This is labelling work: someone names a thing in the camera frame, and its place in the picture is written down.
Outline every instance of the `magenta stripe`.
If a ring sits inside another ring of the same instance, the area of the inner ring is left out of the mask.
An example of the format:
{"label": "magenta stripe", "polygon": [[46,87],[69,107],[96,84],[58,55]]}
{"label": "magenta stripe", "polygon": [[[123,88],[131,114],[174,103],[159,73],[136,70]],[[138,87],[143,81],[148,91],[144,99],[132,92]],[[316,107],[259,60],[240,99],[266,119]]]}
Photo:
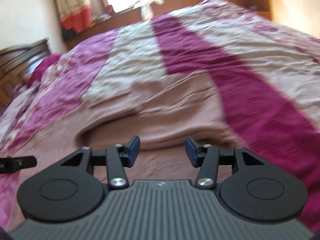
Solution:
{"label": "magenta stripe", "polygon": [[305,183],[309,195],[300,219],[319,230],[320,134],[236,56],[204,41],[170,15],[151,22],[167,72],[208,71],[219,90],[228,125],[252,151]]}
{"label": "magenta stripe", "polygon": [[[66,73],[39,100],[32,116],[22,125],[22,130],[9,146],[8,155],[18,150],[36,131],[81,105],[81,96],[109,58],[117,34],[118,30],[99,34],[78,45],[71,55]],[[1,196],[4,196],[0,198],[1,227],[8,222],[18,179],[18,173],[0,177]]]}

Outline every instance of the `bedspread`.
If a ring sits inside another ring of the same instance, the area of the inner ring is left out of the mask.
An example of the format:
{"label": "bedspread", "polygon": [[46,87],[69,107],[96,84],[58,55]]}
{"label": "bedspread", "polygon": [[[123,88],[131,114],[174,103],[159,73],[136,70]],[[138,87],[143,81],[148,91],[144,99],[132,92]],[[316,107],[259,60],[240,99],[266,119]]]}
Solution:
{"label": "bedspread", "polygon": [[0,225],[21,221],[14,195],[32,174],[85,143],[136,133],[150,156],[186,135],[245,144],[304,182],[300,220],[319,230],[319,61],[319,40],[224,0],[83,41],[48,68],[3,139],[0,156],[36,155],[39,165],[0,176]]}

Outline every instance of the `gray gripper base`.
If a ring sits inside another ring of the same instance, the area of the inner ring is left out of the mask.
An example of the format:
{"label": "gray gripper base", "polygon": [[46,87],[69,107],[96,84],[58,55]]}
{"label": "gray gripper base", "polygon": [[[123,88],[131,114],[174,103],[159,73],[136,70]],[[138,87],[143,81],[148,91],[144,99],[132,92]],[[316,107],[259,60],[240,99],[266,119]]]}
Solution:
{"label": "gray gripper base", "polygon": [[91,214],[76,221],[25,221],[14,240],[307,240],[313,233],[293,219],[262,224],[226,211],[215,193],[189,180],[136,180],[111,191]]}

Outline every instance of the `pillow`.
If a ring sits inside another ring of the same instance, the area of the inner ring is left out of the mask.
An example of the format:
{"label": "pillow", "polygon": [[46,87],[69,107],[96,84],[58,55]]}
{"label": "pillow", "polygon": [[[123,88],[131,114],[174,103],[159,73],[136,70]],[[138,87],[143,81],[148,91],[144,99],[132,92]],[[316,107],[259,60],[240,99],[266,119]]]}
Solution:
{"label": "pillow", "polygon": [[41,82],[43,73],[53,64],[56,64],[61,58],[62,54],[52,54],[49,57],[45,58],[33,71],[31,77],[27,82],[27,88],[30,88],[34,81],[38,80]]}

